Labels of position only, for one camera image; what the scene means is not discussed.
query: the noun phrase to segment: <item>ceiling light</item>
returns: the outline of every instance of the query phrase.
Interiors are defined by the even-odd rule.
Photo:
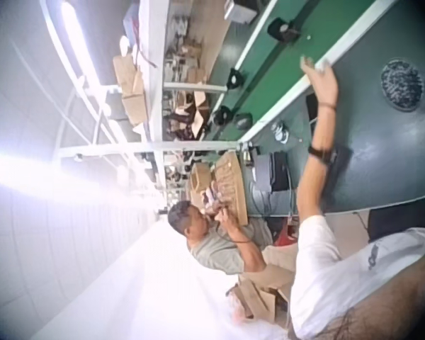
[[[69,175],[58,166],[5,154],[0,154],[0,184],[29,196],[64,203],[112,199],[97,183]]]
[[[89,86],[93,89],[97,89],[100,86],[99,78],[94,69],[93,62],[91,61],[76,11],[74,7],[66,1],[62,3],[62,15],[64,26],[66,27],[66,32],[68,33],[68,38],[77,61],[79,62],[79,66],[85,74]]]

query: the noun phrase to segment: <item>small white object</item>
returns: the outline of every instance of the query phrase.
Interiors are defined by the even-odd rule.
[[[110,106],[110,105],[108,105],[107,103],[104,103],[104,104],[102,105],[102,112],[104,113],[104,115],[105,115],[106,117],[110,117],[110,116],[112,115],[112,109],[111,109],[111,106]]]
[[[130,47],[129,39],[128,37],[123,35],[120,39],[120,51],[123,57],[126,56],[126,54],[128,53],[129,47]]]
[[[281,33],[283,33],[283,32],[286,32],[288,29],[289,29],[289,25],[287,24],[287,23],[284,23],[281,27],[280,27],[280,29],[279,29],[279,31],[281,32]]]

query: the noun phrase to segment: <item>cable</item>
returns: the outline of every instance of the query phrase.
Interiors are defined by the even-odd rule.
[[[359,217],[359,220],[361,220],[361,223],[362,223],[363,228],[364,228],[365,230],[368,230],[368,228],[367,228],[366,224],[365,224],[365,223],[364,223],[364,221],[363,221],[363,218],[362,218],[361,214],[360,214],[358,211],[354,211],[354,212],[353,212],[353,215],[357,215],[357,217]]]

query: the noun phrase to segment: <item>black device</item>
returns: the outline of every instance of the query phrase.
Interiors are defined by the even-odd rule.
[[[254,124],[254,119],[250,113],[239,113],[233,118],[236,129],[240,131],[248,130]]]
[[[290,188],[288,160],[285,152],[273,152],[254,157],[255,186],[260,191],[273,193]]]

